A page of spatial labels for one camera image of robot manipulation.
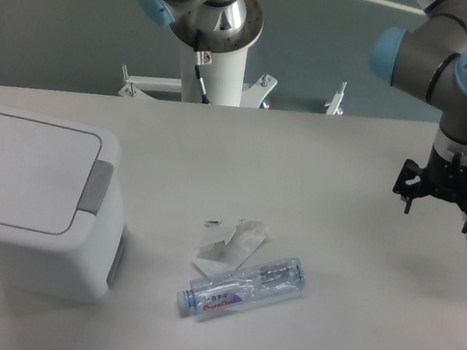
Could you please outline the silver robot arm base joint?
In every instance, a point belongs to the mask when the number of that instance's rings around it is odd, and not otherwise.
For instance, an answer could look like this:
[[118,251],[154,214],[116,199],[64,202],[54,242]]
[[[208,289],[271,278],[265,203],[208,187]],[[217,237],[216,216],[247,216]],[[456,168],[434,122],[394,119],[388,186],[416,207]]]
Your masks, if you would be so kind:
[[137,0],[157,25],[197,51],[234,53],[256,43],[264,17],[258,0]]

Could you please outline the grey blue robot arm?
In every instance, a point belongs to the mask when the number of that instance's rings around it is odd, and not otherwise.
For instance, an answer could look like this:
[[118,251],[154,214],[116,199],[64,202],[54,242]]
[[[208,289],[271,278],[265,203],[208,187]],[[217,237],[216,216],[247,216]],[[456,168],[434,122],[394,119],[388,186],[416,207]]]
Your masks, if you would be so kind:
[[380,79],[441,111],[426,166],[406,159],[392,191],[406,209],[433,196],[455,203],[467,232],[467,0],[417,0],[416,30],[387,28],[370,52]]

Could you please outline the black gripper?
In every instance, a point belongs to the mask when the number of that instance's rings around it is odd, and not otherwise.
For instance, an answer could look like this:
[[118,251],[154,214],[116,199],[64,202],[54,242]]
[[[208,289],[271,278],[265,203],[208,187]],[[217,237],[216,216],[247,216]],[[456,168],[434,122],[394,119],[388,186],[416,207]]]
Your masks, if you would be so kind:
[[[411,159],[405,160],[392,189],[405,203],[405,214],[409,214],[415,199],[427,196],[467,204],[467,165],[457,153],[453,157],[448,161],[432,147],[425,168]],[[467,210],[464,214],[462,234],[467,233]]]

